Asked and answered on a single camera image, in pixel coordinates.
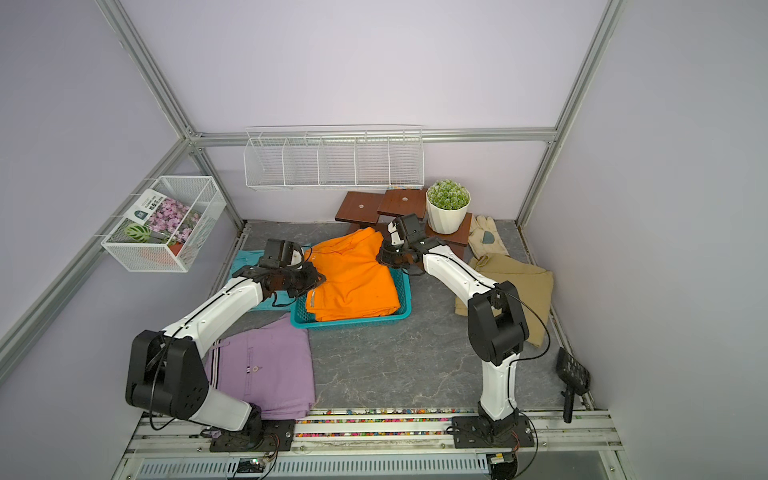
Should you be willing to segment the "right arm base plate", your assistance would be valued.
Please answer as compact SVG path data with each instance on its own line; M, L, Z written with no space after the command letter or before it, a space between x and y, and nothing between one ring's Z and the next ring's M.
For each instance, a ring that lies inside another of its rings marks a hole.
M491 421L485 417L453 417L446 433L453 438L457 449L533 447L535 439L533 427L521 416L514 415L500 421Z

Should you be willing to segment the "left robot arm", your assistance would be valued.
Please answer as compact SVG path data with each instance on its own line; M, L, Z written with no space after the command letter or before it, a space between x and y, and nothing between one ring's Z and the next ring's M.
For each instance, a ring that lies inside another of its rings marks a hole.
M263 437L261 410L211 386L203 359L246 312L284 291L291 299L322 285L326 277L297 243L270 239L254 265L238 269L224 286L191 313L132 341L126 380L128 405L223 433Z

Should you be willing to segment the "orange pants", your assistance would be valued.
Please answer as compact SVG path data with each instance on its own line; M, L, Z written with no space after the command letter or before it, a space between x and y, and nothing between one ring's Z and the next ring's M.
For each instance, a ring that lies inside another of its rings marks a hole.
M401 306L387 266L379 264L383 236L365 228L321 242L305 253L326 281L307 294L318 322L389 316Z

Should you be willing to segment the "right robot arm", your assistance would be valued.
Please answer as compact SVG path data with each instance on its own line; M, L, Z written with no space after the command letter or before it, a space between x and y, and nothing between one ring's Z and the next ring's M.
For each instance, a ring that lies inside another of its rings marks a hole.
M517 288L470 267L437 237L429 237L416 215L392 220L377 261L407 271L415 267L439 280L467 308L467 332L482 361L481 414L491 422L516 415L514 382L529 328Z

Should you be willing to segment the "purple pants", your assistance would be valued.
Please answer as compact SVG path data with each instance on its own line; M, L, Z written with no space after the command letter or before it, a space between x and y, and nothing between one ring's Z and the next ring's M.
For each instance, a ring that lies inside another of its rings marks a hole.
M258 406L266 420L303 418L316 401L309 335L288 314L218 341L204 368L212 386Z

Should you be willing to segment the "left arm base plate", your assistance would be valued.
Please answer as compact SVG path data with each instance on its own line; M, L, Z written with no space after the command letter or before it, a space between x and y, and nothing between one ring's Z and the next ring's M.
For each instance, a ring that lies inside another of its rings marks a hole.
M209 451L213 453L284 452L291 449L295 420L262 420L256 429L250 427L231 432L219 430L220 435L211 438Z

